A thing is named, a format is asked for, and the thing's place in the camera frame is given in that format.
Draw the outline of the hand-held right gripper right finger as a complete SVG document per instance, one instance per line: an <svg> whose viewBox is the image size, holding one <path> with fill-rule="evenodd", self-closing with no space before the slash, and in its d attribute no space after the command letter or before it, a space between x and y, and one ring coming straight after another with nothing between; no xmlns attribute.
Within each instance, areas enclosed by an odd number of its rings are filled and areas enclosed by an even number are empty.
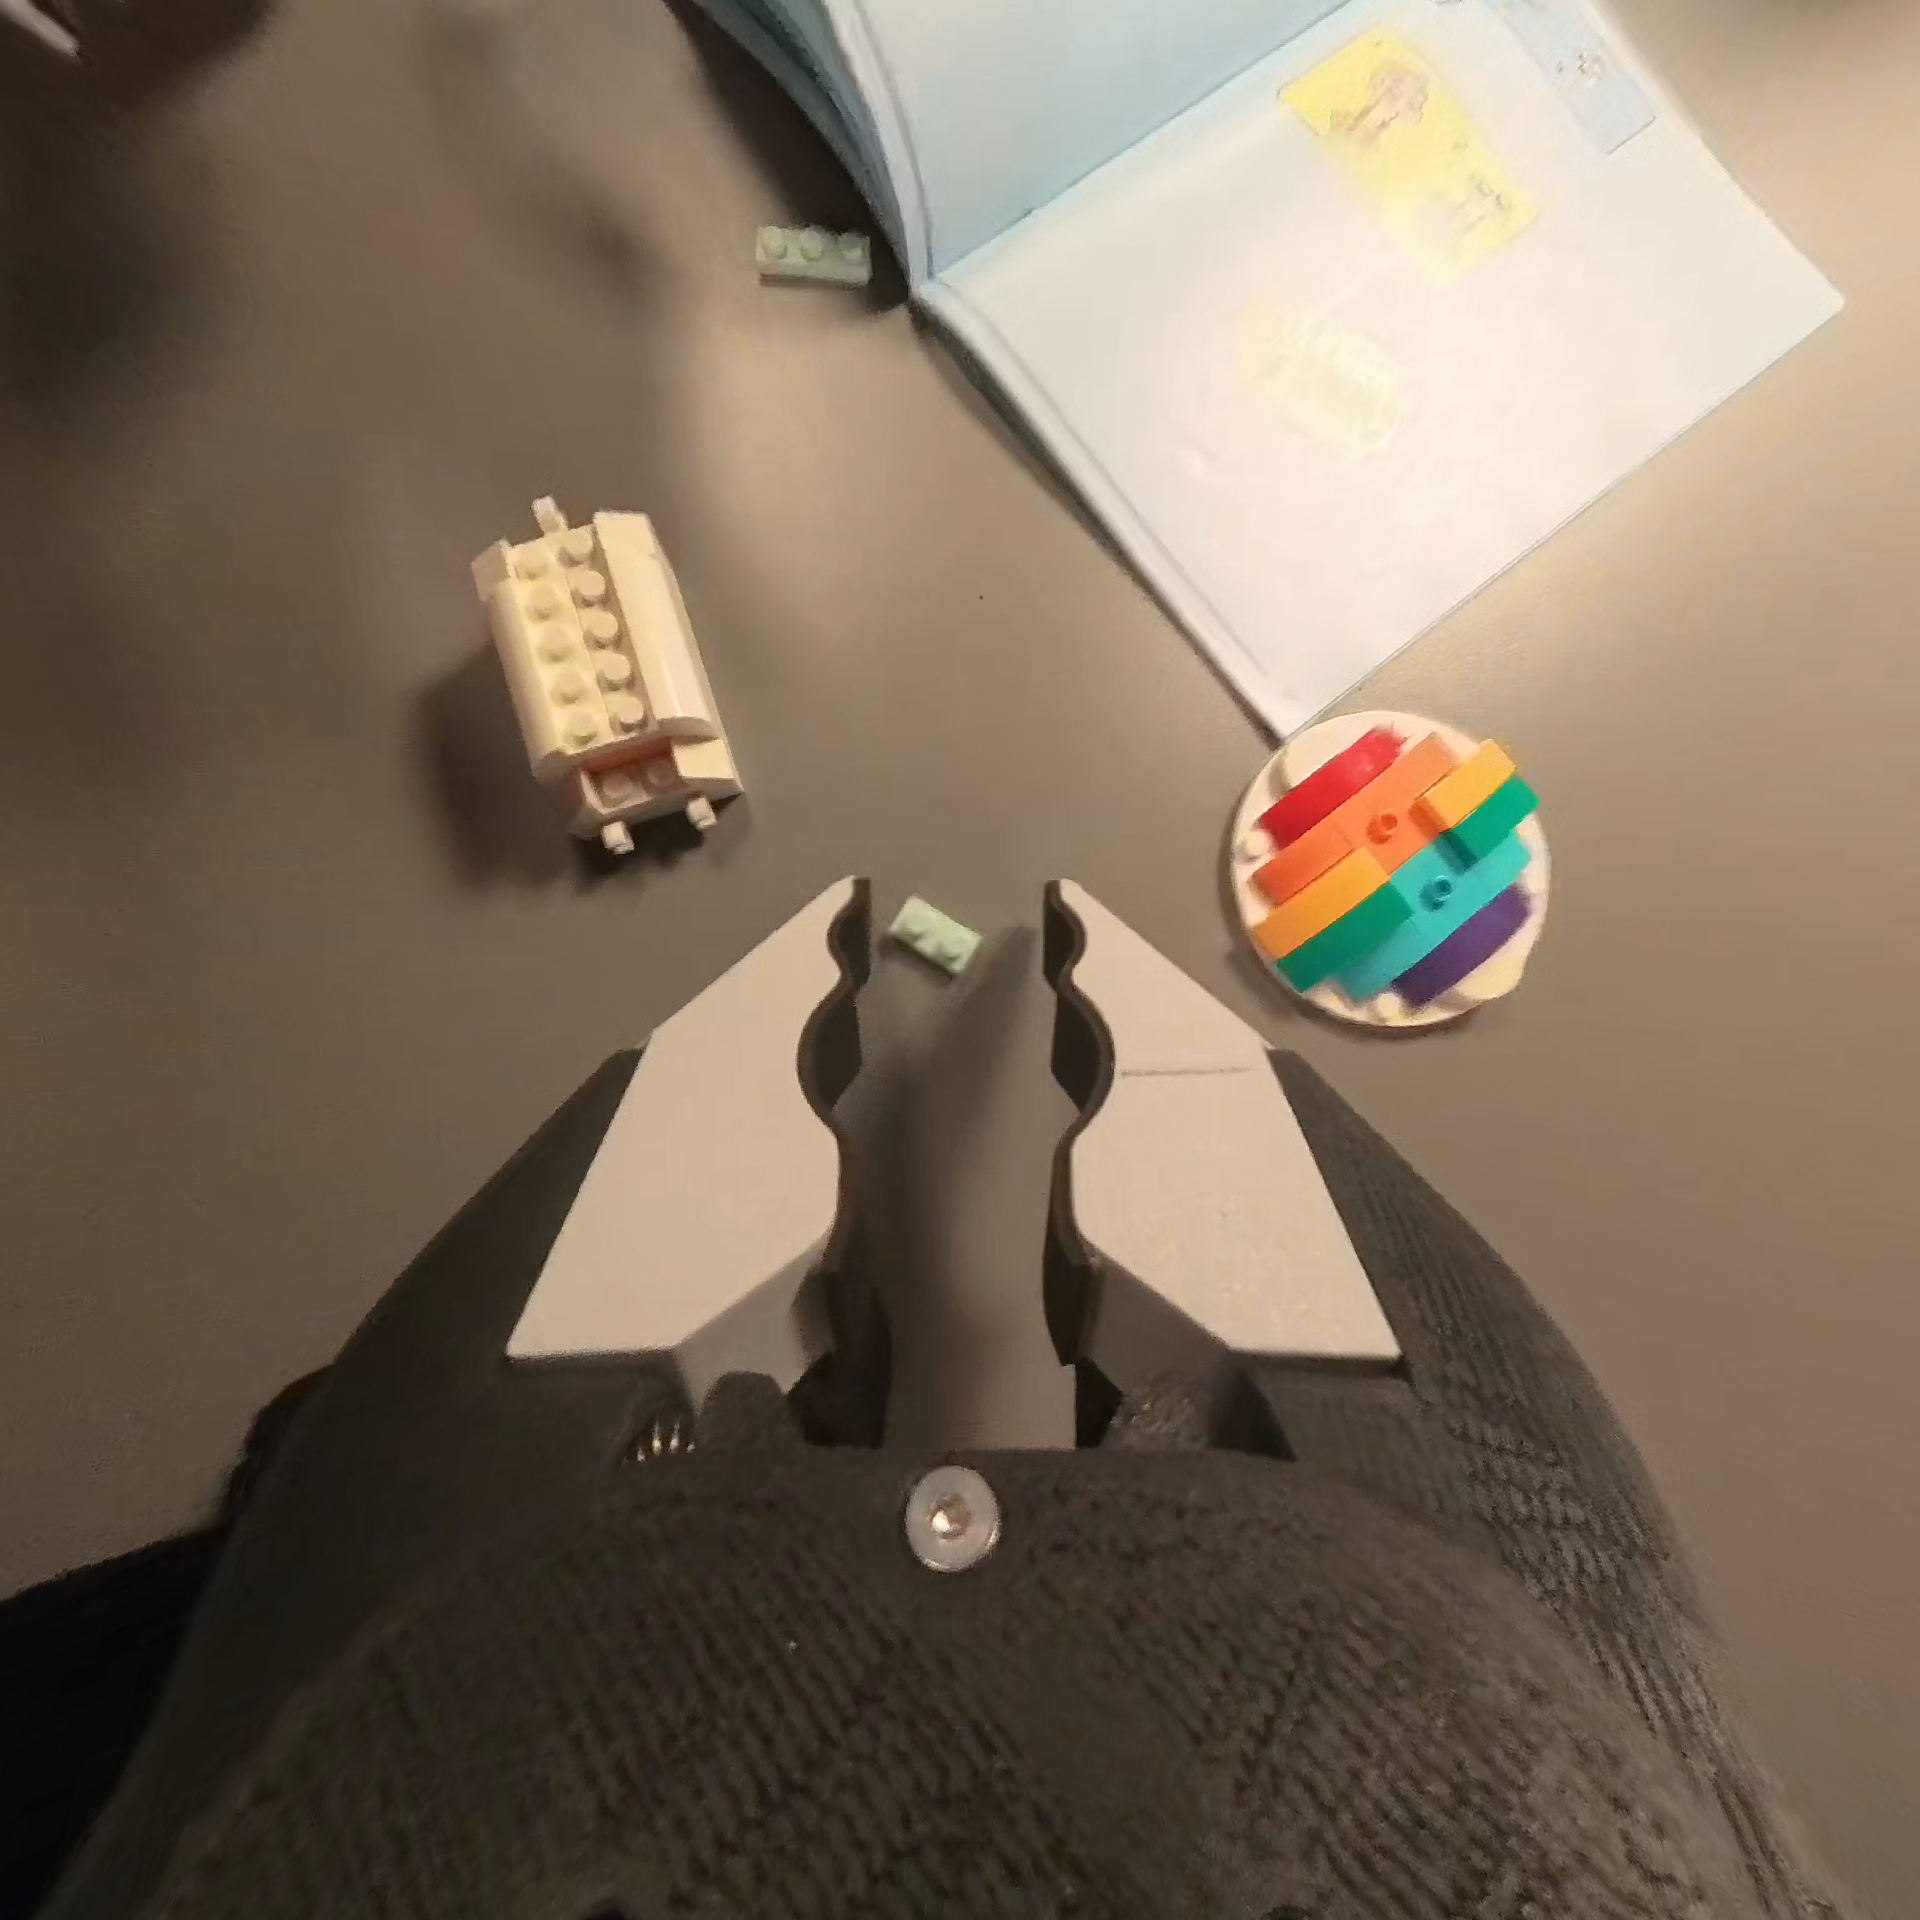
<svg viewBox="0 0 1920 1920"><path fill-rule="evenodd" d="M1396 1375L1402 1346L1292 1110L1275 1048L1077 878L1044 887L1052 1149L1044 1329L1074 1436L1180 1400L1234 1436L1264 1364Z"/></svg>

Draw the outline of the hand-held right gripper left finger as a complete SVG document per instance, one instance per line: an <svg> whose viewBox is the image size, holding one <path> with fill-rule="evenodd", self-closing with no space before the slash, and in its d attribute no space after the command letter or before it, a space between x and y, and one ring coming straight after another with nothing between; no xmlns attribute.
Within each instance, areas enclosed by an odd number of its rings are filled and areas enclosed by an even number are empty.
<svg viewBox="0 0 1920 1920"><path fill-rule="evenodd" d="M838 1102L863 1063L873 883L842 875L639 1053L506 1341L514 1364L651 1358L884 1420L892 1336Z"/></svg>

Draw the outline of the short mint lego plate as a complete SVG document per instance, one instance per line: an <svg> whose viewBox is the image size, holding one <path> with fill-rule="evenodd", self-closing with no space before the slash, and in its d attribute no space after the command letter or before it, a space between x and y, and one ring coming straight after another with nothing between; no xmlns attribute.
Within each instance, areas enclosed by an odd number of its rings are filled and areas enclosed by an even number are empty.
<svg viewBox="0 0 1920 1920"><path fill-rule="evenodd" d="M977 927L963 926L926 897L901 902L895 916L890 920L890 941L943 968L945 980L963 980L984 948Z"/></svg>

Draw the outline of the white and orange lego assembly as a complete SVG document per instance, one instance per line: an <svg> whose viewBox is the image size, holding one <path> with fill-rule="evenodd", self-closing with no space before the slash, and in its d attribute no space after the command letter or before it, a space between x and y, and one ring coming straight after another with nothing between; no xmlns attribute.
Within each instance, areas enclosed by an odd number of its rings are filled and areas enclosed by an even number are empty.
<svg viewBox="0 0 1920 1920"><path fill-rule="evenodd" d="M567 517L554 498L529 517L468 562L529 777L609 853L660 820L702 838L743 782L652 517Z"/></svg>

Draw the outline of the rainbow lego disc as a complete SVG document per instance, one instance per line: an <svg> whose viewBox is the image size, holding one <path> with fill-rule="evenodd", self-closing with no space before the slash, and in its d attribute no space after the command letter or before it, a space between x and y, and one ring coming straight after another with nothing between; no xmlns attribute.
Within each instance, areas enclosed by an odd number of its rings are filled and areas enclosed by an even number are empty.
<svg viewBox="0 0 1920 1920"><path fill-rule="evenodd" d="M1236 947L1304 1006L1428 1031L1511 998L1551 916L1543 802L1497 739L1359 712L1281 739L1221 849Z"/></svg>

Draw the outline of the long mint lego plate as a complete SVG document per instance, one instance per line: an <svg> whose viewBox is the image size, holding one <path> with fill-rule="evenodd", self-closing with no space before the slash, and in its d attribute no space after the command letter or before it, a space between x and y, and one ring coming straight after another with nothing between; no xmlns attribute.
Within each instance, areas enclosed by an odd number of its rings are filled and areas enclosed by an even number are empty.
<svg viewBox="0 0 1920 1920"><path fill-rule="evenodd" d="M863 290L877 278L877 246L863 231L758 225L758 276L767 283Z"/></svg>

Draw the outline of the light blue instruction booklet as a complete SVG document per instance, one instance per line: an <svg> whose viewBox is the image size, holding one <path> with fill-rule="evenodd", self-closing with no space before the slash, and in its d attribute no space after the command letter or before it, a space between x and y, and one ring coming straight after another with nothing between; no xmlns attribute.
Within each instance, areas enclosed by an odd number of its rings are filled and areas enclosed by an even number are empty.
<svg viewBox="0 0 1920 1920"><path fill-rule="evenodd" d="M1609 3L702 3L1294 732L1844 314Z"/></svg>

